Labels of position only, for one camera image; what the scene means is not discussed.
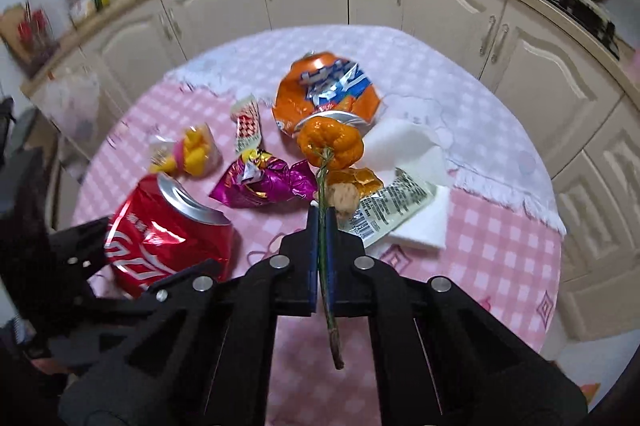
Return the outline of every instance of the green stem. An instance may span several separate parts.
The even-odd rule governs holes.
[[[324,148],[322,150],[322,167],[316,173],[316,180],[318,180],[318,206],[320,210],[320,218],[318,225],[318,273],[320,275],[320,292],[322,294],[322,304],[324,306],[324,316],[326,319],[326,326],[329,331],[329,345],[331,347],[331,353],[334,358],[335,367],[340,370],[344,367],[344,361],[340,354],[340,336],[338,335],[338,324],[335,321],[335,317],[331,309],[329,308],[329,300],[327,298],[327,284],[328,284],[328,260],[326,250],[326,209],[328,207],[326,200],[326,175],[327,165],[333,158],[334,154],[330,148]]]

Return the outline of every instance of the white napkin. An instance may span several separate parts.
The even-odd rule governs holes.
[[[416,249],[445,247],[452,178],[433,130],[404,119],[383,119],[364,137],[364,155],[354,166],[370,168],[385,186],[397,167],[436,184],[435,200],[395,228],[386,242]]]

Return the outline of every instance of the white plastic bag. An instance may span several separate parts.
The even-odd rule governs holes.
[[[95,139],[99,102],[98,76],[81,67],[47,83],[44,104],[40,109],[63,135],[84,144]]]

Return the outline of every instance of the pink checkered tablecloth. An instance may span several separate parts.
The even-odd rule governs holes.
[[[74,224],[114,212],[149,165],[152,135],[177,138],[206,122],[224,165],[205,180],[185,180],[199,202],[222,210],[241,239],[232,276],[277,253],[285,234],[304,228],[306,204],[292,202],[260,210],[234,210],[208,197],[234,158],[236,126],[231,100],[211,91],[172,82],[157,84],[130,109],[95,155],[82,184]],[[279,132],[270,110],[260,108],[263,145],[290,164],[302,156]],[[535,350],[545,339],[554,312],[560,274],[561,237],[523,211],[514,212],[460,189],[452,191],[447,247],[438,253],[389,246],[383,261],[408,278],[426,281],[441,274]],[[278,320],[268,398],[268,424],[275,426],[379,424],[376,378],[367,321],[340,321],[346,367],[333,368],[326,324],[313,318]]]

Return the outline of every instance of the barcode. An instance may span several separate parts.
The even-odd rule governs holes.
[[[350,233],[359,236],[363,241],[380,230],[380,226],[377,225],[376,222],[369,223],[367,217],[364,216],[361,210],[358,210],[355,215],[351,217],[349,224],[351,226]]]

